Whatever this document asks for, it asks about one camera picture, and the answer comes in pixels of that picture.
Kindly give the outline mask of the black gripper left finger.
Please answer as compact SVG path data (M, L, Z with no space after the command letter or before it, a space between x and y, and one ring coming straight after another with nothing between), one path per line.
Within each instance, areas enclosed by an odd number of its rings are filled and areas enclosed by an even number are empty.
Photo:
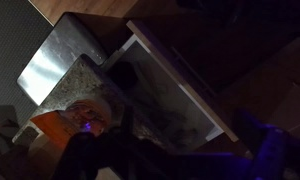
M72 136L51 180L94 180L110 168L121 180L174 180L171 156L149 140L129 133L81 132Z

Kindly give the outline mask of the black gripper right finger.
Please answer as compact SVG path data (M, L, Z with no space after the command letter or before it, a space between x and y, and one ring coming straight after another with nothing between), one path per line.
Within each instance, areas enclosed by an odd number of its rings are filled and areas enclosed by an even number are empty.
M233 114L233 127L252 159L226 153L182 155L178 180L300 180L300 139L245 110Z

